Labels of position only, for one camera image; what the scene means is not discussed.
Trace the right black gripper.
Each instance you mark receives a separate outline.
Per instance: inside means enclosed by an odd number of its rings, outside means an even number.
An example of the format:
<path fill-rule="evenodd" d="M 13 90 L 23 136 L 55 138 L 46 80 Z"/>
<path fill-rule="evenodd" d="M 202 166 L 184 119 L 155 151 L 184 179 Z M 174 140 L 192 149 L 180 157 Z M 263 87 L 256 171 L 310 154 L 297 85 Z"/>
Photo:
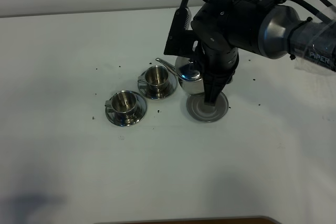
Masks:
<path fill-rule="evenodd" d="M 221 91 L 231 82 L 238 66 L 238 48 L 225 45 L 217 50 L 199 41 L 195 51 L 196 61 L 202 69 L 204 103 L 215 106 Z"/>

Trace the right black silver robot arm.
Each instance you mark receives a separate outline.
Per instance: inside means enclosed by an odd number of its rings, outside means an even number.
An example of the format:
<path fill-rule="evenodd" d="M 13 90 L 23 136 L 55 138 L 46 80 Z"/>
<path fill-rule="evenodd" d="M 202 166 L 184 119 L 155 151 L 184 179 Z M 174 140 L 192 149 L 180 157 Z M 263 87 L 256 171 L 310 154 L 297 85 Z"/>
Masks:
<path fill-rule="evenodd" d="M 314 10 L 299 18 L 287 0 L 203 0 L 191 22 L 198 38 L 204 101 L 215 105 L 238 66 L 238 50 L 269 59 L 289 54 L 335 71 L 335 20 Z"/>

